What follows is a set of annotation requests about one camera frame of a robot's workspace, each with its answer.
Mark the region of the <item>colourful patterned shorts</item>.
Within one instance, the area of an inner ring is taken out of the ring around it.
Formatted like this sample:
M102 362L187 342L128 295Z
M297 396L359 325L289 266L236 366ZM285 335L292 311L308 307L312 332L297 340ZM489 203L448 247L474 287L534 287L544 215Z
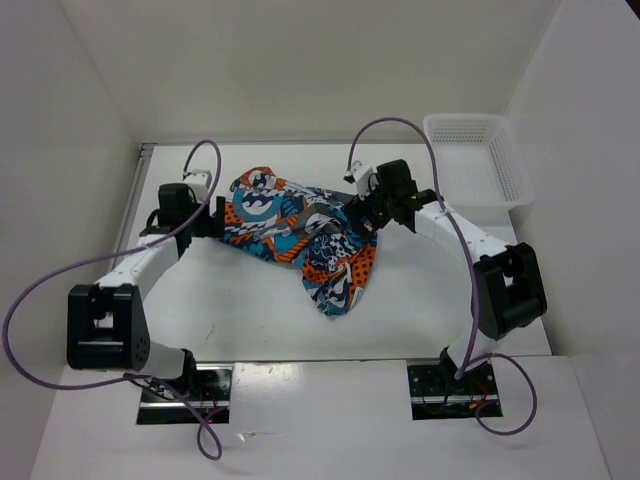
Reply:
M350 199L254 167L230 185L222 242L298 269L321 313L345 315L364 292L377 253L377 236L357 234L347 219L343 208Z

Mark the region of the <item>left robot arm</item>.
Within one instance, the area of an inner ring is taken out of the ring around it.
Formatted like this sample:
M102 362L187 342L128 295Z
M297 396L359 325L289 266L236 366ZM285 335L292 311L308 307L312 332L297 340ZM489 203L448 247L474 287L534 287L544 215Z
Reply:
M158 207L140 232L136 252L91 285L76 285L68 295L68 365L75 370L145 375L154 387L185 400L200 385L193 353L151 339L144 300L173 267L194 238L220 238L224 233L225 199L215 198L215 211L197 194L195 184L159 187Z

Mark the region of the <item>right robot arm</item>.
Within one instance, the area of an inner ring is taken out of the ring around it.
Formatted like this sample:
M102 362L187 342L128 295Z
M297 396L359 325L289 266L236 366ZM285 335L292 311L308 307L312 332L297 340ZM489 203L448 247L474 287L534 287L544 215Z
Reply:
M473 382L473 371L488 361L504 337L547 310L534 249L490 235L456 212L438 191L419 189L402 159L377 168L353 161L345 179L356 188L344 208L355 232L370 237L394 221L467 268L471 323L441 351L438 361L440 385L450 393L464 391Z

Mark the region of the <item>white plastic basket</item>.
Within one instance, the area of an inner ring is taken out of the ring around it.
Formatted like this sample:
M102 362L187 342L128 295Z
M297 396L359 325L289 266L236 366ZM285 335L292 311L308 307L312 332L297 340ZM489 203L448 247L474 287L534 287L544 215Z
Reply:
M458 208L510 211L535 193L506 118L432 114L423 130L433 147L444 197Z

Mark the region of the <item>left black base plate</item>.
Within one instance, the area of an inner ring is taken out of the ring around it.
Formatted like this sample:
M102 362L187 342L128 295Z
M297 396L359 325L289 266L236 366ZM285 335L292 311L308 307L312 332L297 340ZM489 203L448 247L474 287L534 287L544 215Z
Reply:
M210 424L227 424L230 416L232 364L199 363L195 379L163 379L189 402ZM196 424L197 419L164 384L139 381L142 386L138 405L137 425Z

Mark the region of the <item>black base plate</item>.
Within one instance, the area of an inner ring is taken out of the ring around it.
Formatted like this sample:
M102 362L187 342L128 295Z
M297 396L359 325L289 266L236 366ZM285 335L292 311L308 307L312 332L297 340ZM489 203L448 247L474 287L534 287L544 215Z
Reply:
M461 384L446 383L435 359L409 361L406 365L412 418L450 420L502 417L494 371L484 363Z
M195 379L163 379L189 402L210 424L227 424L230 416L232 364L199 363ZM139 381L142 386L138 405L137 425L196 424L197 419L164 384Z

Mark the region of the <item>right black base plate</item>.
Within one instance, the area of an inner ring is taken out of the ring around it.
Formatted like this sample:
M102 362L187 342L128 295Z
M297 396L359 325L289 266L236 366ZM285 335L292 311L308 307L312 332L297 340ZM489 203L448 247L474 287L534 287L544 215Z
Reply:
M406 365L412 418L450 420L502 417L494 371L484 363L461 384L446 383L435 359L409 361Z

